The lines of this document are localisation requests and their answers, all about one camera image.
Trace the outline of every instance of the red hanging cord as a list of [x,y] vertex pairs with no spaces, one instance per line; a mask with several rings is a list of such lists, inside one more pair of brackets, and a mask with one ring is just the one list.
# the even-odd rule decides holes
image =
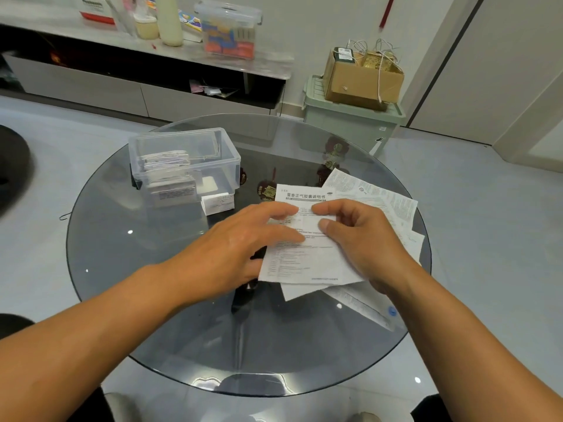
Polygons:
[[393,6],[393,1],[394,0],[389,0],[389,2],[387,3],[387,7],[385,8],[384,16],[381,19],[381,23],[379,24],[379,32],[384,30],[385,23],[387,22],[387,18],[389,16],[389,12],[391,11],[391,6]]

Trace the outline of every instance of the white wall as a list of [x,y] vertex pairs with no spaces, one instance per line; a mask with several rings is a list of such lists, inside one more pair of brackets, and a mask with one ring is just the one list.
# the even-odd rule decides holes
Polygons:
[[536,143],[528,154],[535,157],[563,161],[563,121]]
[[[178,0],[179,8],[193,13],[196,1]],[[330,49],[345,45],[348,39],[364,39],[373,46],[383,37],[399,48],[405,71],[402,96],[453,0],[395,0],[382,34],[378,26],[388,0],[222,1],[262,9],[264,22],[258,27],[257,44],[294,54],[284,101],[300,105],[307,78],[321,75]]]

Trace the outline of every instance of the round glass table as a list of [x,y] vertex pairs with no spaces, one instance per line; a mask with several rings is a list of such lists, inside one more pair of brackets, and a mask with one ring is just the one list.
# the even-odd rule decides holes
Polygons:
[[[321,186],[337,167],[409,196],[378,160],[303,122],[218,114],[172,123],[155,132],[210,127],[224,128],[242,159],[235,209],[206,217],[195,203],[160,210],[157,218],[149,216],[130,175],[129,151],[124,146],[90,177],[70,217],[67,261],[81,300],[100,294],[146,264],[170,258],[246,205],[273,200],[278,183]],[[427,235],[419,212],[413,230]],[[430,272],[428,240],[420,263]],[[251,282],[186,308],[130,356],[197,388],[280,397],[349,379],[384,358],[405,335],[406,330],[388,331],[337,305],[322,291],[286,302],[278,283]]]

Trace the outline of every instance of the green storage bin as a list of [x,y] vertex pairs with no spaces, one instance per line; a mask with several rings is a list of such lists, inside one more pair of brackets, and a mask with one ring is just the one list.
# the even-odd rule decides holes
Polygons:
[[[327,101],[324,98],[323,79],[318,75],[309,77],[303,91],[306,123],[337,134],[374,157],[381,152],[398,127],[406,124],[405,113],[398,103],[390,103],[387,111],[382,112]],[[315,148],[305,148],[306,142],[301,147],[312,151],[318,149],[314,142],[311,144]]]

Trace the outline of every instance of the forearm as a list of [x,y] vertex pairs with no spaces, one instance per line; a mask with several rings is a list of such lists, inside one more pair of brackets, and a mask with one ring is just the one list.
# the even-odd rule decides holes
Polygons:
[[0,420],[66,420],[175,312],[156,267],[0,340]]
[[465,305],[418,266],[403,280],[389,297],[455,422],[563,420],[563,399]]

